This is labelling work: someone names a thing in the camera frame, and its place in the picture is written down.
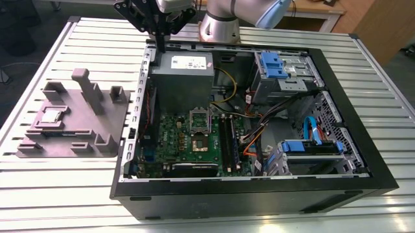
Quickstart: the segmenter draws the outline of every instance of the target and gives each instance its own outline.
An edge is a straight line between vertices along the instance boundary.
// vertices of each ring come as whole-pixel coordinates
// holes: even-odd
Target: black cable
[[[287,109],[287,107],[290,107],[290,105],[298,99],[301,99],[302,97],[306,97],[306,96],[317,95],[319,92],[321,92],[319,90],[313,90],[313,91],[297,93],[293,97],[290,97],[283,102],[281,102],[275,106],[273,106],[270,108],[270,110],[266,112],[266,114],[262,116],[262,118],[259,119],[257,129],[254,129],[253,132],[245,136],[245,140],[247,140],[251,136],[257,136],[259,131],[266,127],[266,124],[269,123],[270,118],[273,118],[279,112],[282,112],[285,109]]]
[[[247,118],[255,118],[254,116],[246,116],[246,115],[243,115],[243,114],[241,114],[241,113],[230,112],[230,111],[224,110],[222,107],[219,107],[218,104],[215,104],[215,103],[212,103],[212,102],[211,102],[211,105],[214,105],[215,108],[218,108],[219,111],[223,112],[223,113],[234,114],[234,115],[238,115],[238,116],[242,116],[242,117],[247,117]]]
[[[261,143],[261,138],[262,136],[258,137],[257,139],[257,142],[255,142],[255,150],[257,150],[257,160],[261,164],[261,169],[255,169],[255,172],[254,172],[254,176],[262,176],[263,175],[263,171],[265,171],[265,166],[263,166],[263,163],[265,163],[265,156],[263,156],[263,153],[262,153],[262,143]]]
[[[198,8],[198,0],[196,0],[196,14],[198,14],[196,23],[199,23],[199,14],[200,14],[200,10],[202,10],[202,0],[200,0],[200,2],[199,2],[199,8]]]
[[[297,17],[297,13],[298,13],[298,5],[297,5],[297,1],[293,0],[293,5],[294,5],[294,18]]]

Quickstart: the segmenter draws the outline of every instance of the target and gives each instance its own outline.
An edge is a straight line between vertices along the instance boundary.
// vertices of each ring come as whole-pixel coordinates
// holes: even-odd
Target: metal worktable
[[[362,42],[346,34],[241,30],[243,43],[323,50],[401,186],[386,195],[327,214],[138,221],[108,198],[116,158],[18,158],[16,147],[40,109],[47,81],[79,88],[71,72],[87,68],[100,89],[123,85],[134,91],[138,85],[147,35],[124,20],[74,21],[0,130],[0,230],[349,233],[415,229],[415,112]],[[174,39],[198,40],[198,26],[188,25]]]

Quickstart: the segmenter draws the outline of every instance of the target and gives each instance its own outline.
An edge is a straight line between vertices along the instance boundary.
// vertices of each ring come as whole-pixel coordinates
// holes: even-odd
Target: wire bundle
[[[249,151],[250,146],[253,145],[253,143],[255,143],[255,141],[261,139],[261,135],[265,132],[265,128],[266,128],[266,125],[270,122],[270,119],[281,111],[283,111],[298,99],[301,99],[302,97],[306,97],[306,96],[313,96],[313,95],[315,95],[318,93],[319,93],[319,90],[309,91],[309,92],[303,92],[303,93],[297,93],[293,97],[290,97],[283,102],[281,102],[279,104],[277,104],[275,106],[273,106],[270,108],[270,110],[266,112],[266,114],[259,119],[259,122],[257,124],[257,128],[243,138],[243,140],[246,140],[246,139],[249,139],[250,137],[254,136],[254,140],[251,141],[251,143],[249,144],[249,146],[245,149],[245,155],[254,155],[253,153],[247,153],[247,151]]]

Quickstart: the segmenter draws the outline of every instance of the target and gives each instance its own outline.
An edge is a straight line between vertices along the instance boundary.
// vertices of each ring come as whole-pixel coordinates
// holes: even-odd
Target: floor
[[[70,16],[122,19],[122,16],[111,5],[62,3],[62,10],[59,12],[52,10],[50,2],[38,1],[35,5],[43,21],[40,25],[30,28],[38,49],[28,56],[14,57],[0,48],[0,67],[15,62],[40,64]],[[15,65],[4,68],[4,71],[12,77],[14,81],[10,85],[0,84],[0,126],[14,109],[36,69],[36,64]],[[413,81],[413,79],[415,79],[415,56],[406,57],[405,53],[401,52],[387,64],[385,70],[410,103],[415,106],[415,82]]]

